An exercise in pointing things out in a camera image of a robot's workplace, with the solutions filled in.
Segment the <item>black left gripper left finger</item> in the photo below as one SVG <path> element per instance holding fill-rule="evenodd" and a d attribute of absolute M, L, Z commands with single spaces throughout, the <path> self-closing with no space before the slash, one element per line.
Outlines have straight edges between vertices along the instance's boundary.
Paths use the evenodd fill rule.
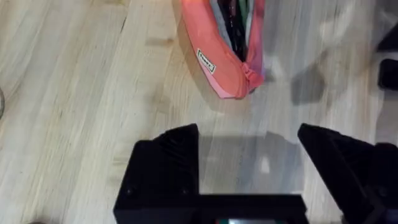
<path fill-rule="evenodd" d="M 199 137 L 192 123 L 136 142 L 120 192 L 135 197 L 199 194 Z"/>

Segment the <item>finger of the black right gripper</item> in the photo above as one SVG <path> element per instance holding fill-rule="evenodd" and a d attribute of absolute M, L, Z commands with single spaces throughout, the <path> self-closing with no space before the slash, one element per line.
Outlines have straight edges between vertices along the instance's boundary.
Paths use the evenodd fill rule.
<path fill-rule="evenodd" d="M 384 59 L 379 64 L 377 84 L 384 90 L 397 91 L 398 89 L 398 62 L 393 59 Z"/>
<path fill-rule="evenodd" d="M 377 52 L 396 52 L 398 50 L 398 23 L 378 43 Z"/>

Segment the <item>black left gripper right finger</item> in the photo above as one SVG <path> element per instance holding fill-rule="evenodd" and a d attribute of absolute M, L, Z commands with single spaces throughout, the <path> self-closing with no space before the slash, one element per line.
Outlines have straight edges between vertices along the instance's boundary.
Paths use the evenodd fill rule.
<path fill-rule="evenodd" d="M 397 146 L 301 124 L 297 133 L 348 224 L 397 224 Z"/>

